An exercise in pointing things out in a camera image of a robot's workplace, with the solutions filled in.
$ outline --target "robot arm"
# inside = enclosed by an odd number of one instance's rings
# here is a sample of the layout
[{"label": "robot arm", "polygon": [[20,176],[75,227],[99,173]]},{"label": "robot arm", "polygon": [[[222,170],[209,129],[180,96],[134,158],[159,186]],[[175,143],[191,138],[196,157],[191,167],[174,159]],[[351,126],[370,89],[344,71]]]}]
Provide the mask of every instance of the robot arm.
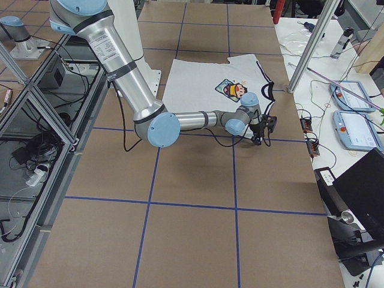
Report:
[{"label": "robot arm", "polygon": [[254,133],[261,131],[262,114],[254,93],[242,96],[236,112],[169,113],[163,102],[153,96],[113,21],[107,0],[50,0],[51,27],[89,43],[108,80],[115,83],[132,108],[135,131],[141,139],[166,147],[177,140],[181,130],[223,126],[237,136],[249,124]]}]

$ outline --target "white cable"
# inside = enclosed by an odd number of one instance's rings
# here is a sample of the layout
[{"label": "white cable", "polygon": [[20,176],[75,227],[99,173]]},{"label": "white cable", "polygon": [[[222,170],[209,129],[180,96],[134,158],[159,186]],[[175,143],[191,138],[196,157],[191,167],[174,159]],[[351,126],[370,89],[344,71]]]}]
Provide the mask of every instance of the white cable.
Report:
[{"label": "white cable", "polygon": [[10,203],[11,203],[12,199],[15,198],[16,195],[18,195],[21,191],[24,191],[24,190],[27,190],[27,189],[30,189],[30,188],[32,188],[32,187],[25,187],[25,188],[23,188],[23,189],[20,189],[18,192],[14,193],[14,194],[12,195],[11,199],[8,201],[8,214],[9,214],[10,218],[13,218],[13,219],[20,219],[20,218],[21,218],[21,216],[13,217],[13,215],[11,214],[11,211],[10,211]]}]

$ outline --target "metal frame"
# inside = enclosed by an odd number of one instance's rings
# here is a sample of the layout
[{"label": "metal frame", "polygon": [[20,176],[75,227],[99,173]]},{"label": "metal frame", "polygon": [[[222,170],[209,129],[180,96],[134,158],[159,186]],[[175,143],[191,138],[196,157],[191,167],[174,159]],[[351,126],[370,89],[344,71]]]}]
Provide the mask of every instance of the metal frame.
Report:
[{"label": "metal frame", "polygon": [[[68,39],[69,36],[63,36],[58,43],[64,45]],[[89,90],[88,97],[82,104],[78,118],[73,123],[72,129],[69,129],[37,86],[37,83],[47,71],[50,62],[54,60],[55,55],[56,53],[51,51],[50,55],[39,66],[34,75],[29,78],[11,57],[4,45],[0,43],[0,59],[3,60],[6,66],[13,72],[19,82],[24,84],[24,88],[16,97],[14,103],[2,119],[0,119],[0,135],[6,132],[7,128],[21,111],[23,105],[29,101],[32,107],[49,123],[63,142],[61,154],[50,173],[50,177],[45,183],[39,201],[28,221],[27,228],[22,237],[17,240],[17,247],[15,248],[14,254],[9,257],[9,259],[12,259],[10,260],[11,263],[7,267],[6,272],[1,271],[4,273],[3,275],[5,275],[5,281],[4,283],[0,283],[0,288],[9,288],[15,274],[17,274],[18,287],[26,287],[28,285],[28,281],[48,237],[48,233],[43,233],[42,230],[44,229],[40,227],[44,226],[46,228],[45,231],[48,232],[49,227],[56,218],[73,171],[79,162],[81,155],[79,151],[84,149],[89,131],[94,124],[96,115],[100,110],[107,91],[106,77],[101,70],[94,85]],[[22,270],[22,273],[18,274],[16,272],[19,270]]]},{"label": "metal frame", "polygon": [[317,47],[317,44],[323,37],[323,33],[328,26],[328,23],[332,16],[334,15],[334,11],[339,3],[339,0],[327,0],[324,9],[320,15],[319,20],[316,23],[316,27],[312,32],[312,35],[308,41],[307,46],[304,49],[302,56],[300,57],[300,61],[293,73],[291,80],[288,86],[288,93],[293,93],[298,86],[302,75],[305,72],[305,69],[308,67],[308,63],[312,58],[312,55]]}]

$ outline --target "brown cardboard surface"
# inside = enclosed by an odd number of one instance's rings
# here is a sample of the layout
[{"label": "brown cardboard surface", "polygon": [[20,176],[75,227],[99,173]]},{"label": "brown cardboard surface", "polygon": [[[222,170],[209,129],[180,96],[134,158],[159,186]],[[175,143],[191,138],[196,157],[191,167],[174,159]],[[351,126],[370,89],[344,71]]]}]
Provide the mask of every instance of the brown cardboard surface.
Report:
[{"label": "brown cardboard surface", "polygon": [[188,3],[184,23],[227,25],[227,5]]},{"label": "brown cardboard surface", "polygon": [[257,53],[280,55],[274,28],[230,26],[231,53]]},{"label": "brown cardboard surface", "polygon": [[160,84],[166,84],[176,51],[145,49],[144,56],[152,69],[161,70]]},{"label": "brown cardboard surface", "polygon": [[[164,86],[160,86],[157,91],[157,99],[162,99],[164,94]],[[133,112],[129,107],[128,103],[122,99],[122,105],[125,115],[125,127],[126,129],[134,129],[134,123],[132,120]],[[95,127],[104,128],[119,128],[122,129],[122,116],[120,112],[119,101],[116,98],[114,89],[109,89],[104,99],[104,103],[97,116]]]},{"label": "brown cardboard surface", "polygon": [[181,24],[139,22],[143,48],[176,50],[180,28]]},{"label": "brown cardboard surface", "polygon": [[218,63],[228,64],[228,53],[217,53],[217,52],[190,52],[190,51],[179,51],[178,60],[199,62],[199,63]]},{"label": "brown cardboard surface", "polygon": [[[227,8],[229,27],[222,24]],[[264,6],[151,1],[140,20],[146,61],[162,70],[162,84],[176,56],[226,63],[235,52],[257,53],[275,89],[287,84]],[[38,33],[49,37],[52,31],[42,27]],[[244,288],[342,287],[326,218],[305,215],[323,214],[323,207],[293,97],[277,91],[275,97],[271,114],[278,124],[271,136],[284,140],[273,140],[270,148],[247,140],[224,148],[207,131],[194,131],[169,148],[142,142],[126,153],[121,130],[93,129],[67,195],[111,202],[65,200],[30,287],[131,286],[136,265],[135,288],[233,288],[238,276]],[[95,126],[121,128],[113,91]],[[227,135],[222,128],[214,131]],[[132,131],[127,136],[131,146],[137,137]],[[218,139],[232,143],[230,137]],[[135,200],[151,202],[114,202]],[[255,211],[261,209],[269,212]]]},{"label": "brown cardboard surface", "polygon": [[219,25],[184,24],[179,49],[228,52],[228,28]]},{"label": "brown cardboard surface", "polygon": [[161,150],[152,199],[233,207],[232,150],[213,137],[180,136]]},{"label": "brown cardboard surface", "polygon": [[[138,140],[127,139],[128,148]],[[93,130],[67,195],[147,201],[157,149],[142,141],[127,153],[122,143],[122,131]]]},{"label": "brown cardboard surface", "polygon": [[185,3],[146,1],[139,21],[181,23]]},{"label": "brown cardboard surface", "polygon": [[239,207],[324,213],[305,143],[240,143],[235,153]]},{"label": "brown cardboard surface", "polygon": [[274,91],[273,93],[276,102],[272,106],[271,116],[277,116],[277,124],[271,138],[304,140],[293,94],[280,91]]},{"label": "brown cardboard surface", "polygon": [[49,18],[49,13],[42,13],[42,12],[29,12],[27,15],[23,17],[23,23],[24,25],[37,25],[42,26],[44,25]]},{"label": "brown cardboard surface", "polygon": [[37,1],[32,0],[16,0],[7,7],[8,11],[29,11],[33,6],[37,5]]},{"label": "brown cardboard surface", "polygon": [[239,211],[241,287],[344,287],[326,217]]},{"label": "brown cardboard surface", "polygon": [[237,287],[235,248],[233,211],[151,205],[136,287]]},{"label": "brown cardboard surface", "polygon": [[0,2],[0,10],[5,10],[7,7],[9,7],[14,0],[2,0]]},{"label": "brown cardboard surface", "polygon": [[48,12],[49,11],[49,1],[39,1],[36,6],[32,8],[33,12]]},{"label": "brown cardboard surface", "polygon": [[66,199],[29,288],[127,287],[146,205]]},{"label": "brown cardboard surface", "polygon": [[228,5],[229,25],[273,27],[269,7],[265,5]]},{"label": "brown cardboard surface", "polygon": [[256,55],[267,75],[275,82],[274,89],[286,91],[289,80],[281,55]]}]

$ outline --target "white plastic bag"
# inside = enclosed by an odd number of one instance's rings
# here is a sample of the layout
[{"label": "white plastic bag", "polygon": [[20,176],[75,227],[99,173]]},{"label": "white plastic bag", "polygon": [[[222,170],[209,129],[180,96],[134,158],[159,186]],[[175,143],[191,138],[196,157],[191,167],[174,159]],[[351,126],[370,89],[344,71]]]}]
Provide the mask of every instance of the white plastic bag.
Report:
[{"label": "white plastic bag", "polygon": [[293,55],[301,56],[310,37],[311,32],[306,29],[302,29],[284,37],[279,41],[279,43]]}]

